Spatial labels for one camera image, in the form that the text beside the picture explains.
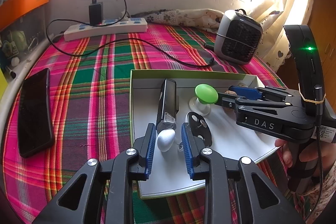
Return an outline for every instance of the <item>power strip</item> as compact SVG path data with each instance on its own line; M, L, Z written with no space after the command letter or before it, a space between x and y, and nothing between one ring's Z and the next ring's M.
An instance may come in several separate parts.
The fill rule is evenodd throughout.
M104 20L102 25L116 22L117 19ZM129 18L128 21L121 21L114 25L104 27L92 27L85 24L72 25L64 33L65 41L81 39L85 37L96 37L98 35L146 32L147 22L144 18Z

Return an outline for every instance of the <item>blue gripper pad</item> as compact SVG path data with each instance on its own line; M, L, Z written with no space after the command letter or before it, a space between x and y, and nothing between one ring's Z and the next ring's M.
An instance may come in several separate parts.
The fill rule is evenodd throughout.
M145 175L146 175L147 179L149 178L149 175L152 172L155 141L156 141L156 127L155 127L155 125L153 125L152 132L151 132L151 137L150 137L150 140L148 142L148 148L147 148L147 153L146 153Z
M232 85L229 87L230 91L234 91L237 93L239 96L244 96L246 99L249 100L257 100L261 99L263 96L257 89L253 88L246 88L244 86L237 86L237 85Z
M187 172L190 176L190 179L193 179L194 177L194 166L193 166L193 157L190 149L190 144L187 137L187 132L185 130L184 124L181 128L181 137L182 137L182 145L183 145L183 151L184 151L184 158L185 158L185 164L187 166Z

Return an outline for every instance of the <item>black grille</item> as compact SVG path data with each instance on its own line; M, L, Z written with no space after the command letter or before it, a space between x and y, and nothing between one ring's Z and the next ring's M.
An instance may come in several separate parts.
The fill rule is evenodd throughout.
M222 53L241 62L250 62L260 40L261 32L240 20L233 20L226 37L237 41L225 38Z

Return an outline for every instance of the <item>black cable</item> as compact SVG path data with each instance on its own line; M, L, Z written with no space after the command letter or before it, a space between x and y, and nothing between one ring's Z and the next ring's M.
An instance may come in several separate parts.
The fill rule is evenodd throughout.
M319 196L317 197L317 200L314 204L313 209L310 210L307 217L305 218L305 221L310 217L310 215L313 213L313 211L316 209L316 206L318 202L320 201L321 195L322 195L322 187L323 187L323 165L322 165L322 152L321 152L321 144L320 144L320 127L316 127L316 141L317 141L317 153L319 158L319 168L320 168L320 189L319 189Z
M73 20L73 19L54 19L54 20L52 20L52 21L47 25L47 27L46 27L46 29L45 29L47 39L48 39L49 43L50 43L56 50L58 50L59 52L65 54L65 55L72 56L72 57L83 57L83 56L88 56L88 55L90 55L90 54L92 54L92 53L98 51L99 49L108 46L109 44L112 44L112 43L115 43L115 42L121 42L121 41L125 41L125 40L131 40L131 39L133 39L133 40L138 40L138 41L142 41L142 42L144 42L144 43L147 43L148 45L154 47L154 48L157 49L158 51L164 53L164 54L165 54L166 56L168 56L170 59L172 59L172 60L174 60L174 61L176 61L176 62L178 62L178 63L180 63L180 64L182 64L182 65L184 65L184 66L193 67L193 68L206 68L206 67L210 67L210 66L213 65L213 63L214 63L214 61L215 61L215 58L214 58L214 57L211 58L210 62L209 62L208 64L206 64L206 65L194 65L194 64L185 63L185 62L183 62L183 61L181 61L181 60L178 60L177 58L171 56L169 53L165 52L164 50L160 49L159 47L155 46L154 44L152 44L152 43L150 43L150 42L148 42L148 41L146 41L146 40L140 39L140 38L117 39L117 40L113 40L113 41L110 41L110 42L108 42L108 43L105 43L104 45L101 45L101 46L97 47L96 49L94 49L94 50L92 50L92 51L90 51L90 52L87 52L87 53L85 53L85 54L71 54L71 53L65 52L65 51L63 51L62 49L60 49L59 47L57 47L57 46L55 45L55 43L50 39L50 37L49 37L49 35L48 35L48 29L49 29L49 26L51 25L51 23L53 23L53 22L55 22L55 21L72 21L72 22L77 22L77 23L84 24L84 25L88 25L88 26L92 26L92 27L104 27L104 26L114 25L114 24L120 22L120 21L125 17L125 15L126 15L126 13L127 13L127 4L126 4L126 0L124 0L124 3L125 3L125 13L124 13L124 15L122 16L122 18L120 18L120 19L117 20L116 22L113 22L113 23L110 23L110 24L105 24L105 25L91 25L91 24L89 24L89 23L85 23L85 22L81 22L81 21L79 21L79 20Z
M212 51L212 52L215 50L213 45L209 45L209 44L207 44L207 43L204 44L204 47L205 47L207 50Z
M146 41L146 40L143 40L143 39L140 39L140 38L122 38L122 39L117 39L117 40L113 40L113 41L110 41L108 43L105 43L104 45L101 45L99 47L97 47L96 49L90 51L90 52L87 52L85 54L71 54L71 53L68 53L68 52L65 52L63 51L62 49L60 49L59 47L57 47L55 45L55 43L49 38L49 36L47 36L47 39L49 40L50 44L56 49L58 50L59 52L65 54L65 55L68 55L68 56L72 56L72 57L83 57L83 56L88 56L96 51L98 51L99 49L103 48L103 47L106 47L108 46L109 44L112 44L112 43L116 43L116 42L121 42L121 41L125 41L125 40L137 40L137 41L142 41L144 43L147 43L148 45L154 47L155 49L157 49L158 51L164 53L166 56L168 56L170 59L182 64L182 65L185 65L185 66L188 66L188 67L194 67L194 68L206 68L206 67L210 67L213 65L214 63L214 58L211 58L210 62L206 65L194 65L194 64L189 64L189 63L185 63L181 60L178 60L177 58L171 56L169 53L165 52L164 50L160 49L159 47L155 46L154 44Z

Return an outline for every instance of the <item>human hand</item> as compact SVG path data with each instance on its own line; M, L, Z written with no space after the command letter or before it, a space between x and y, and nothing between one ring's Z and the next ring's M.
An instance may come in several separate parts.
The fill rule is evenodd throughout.
M321 143L321 153L322 153L322 164L323 171L329 171L336 161L336 144L335 143ZM282 158L285 165L290 168L293 165L292 153L289 150L288 142L276 139L274 145L276 147L282 146ZM311 161L318 158L317 153L317 142L313 142L308 145L299 155L301 161ZM320 168L317 165L317 168L313 174L313 177L318 177Z

